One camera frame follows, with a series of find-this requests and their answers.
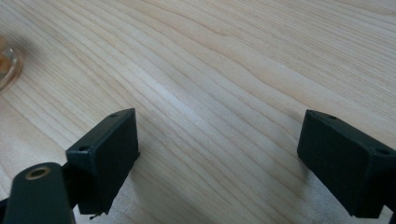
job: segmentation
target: black plastic part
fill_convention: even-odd
[[[348,213],[378,218],[396,171],[396,152],[342,120],[307,110],[298,156]]]
[[[13,223],[74,223],[59,164],[41,163],[14,178],[4,220]]]
[[[71,206],[81,214],[108,213],[139,157],[134,109],[114,113],[66,151],[64,176]]]

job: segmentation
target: wooden table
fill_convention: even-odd
[[[387,223],[350,217],[298,160],[306,109],[396,147],[394,0],[11,1],[24,54],[0,96],[0,196],[106,115],[141,157],[108,216],[78,223]]]

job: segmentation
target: tabletop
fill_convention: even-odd
[[[134,107],[140,158],[77,223],[387,223],[350,217],[297,157],[306,109],[396,148],[394,0],[0,1],[21,76],[0,95],[0,199]]]

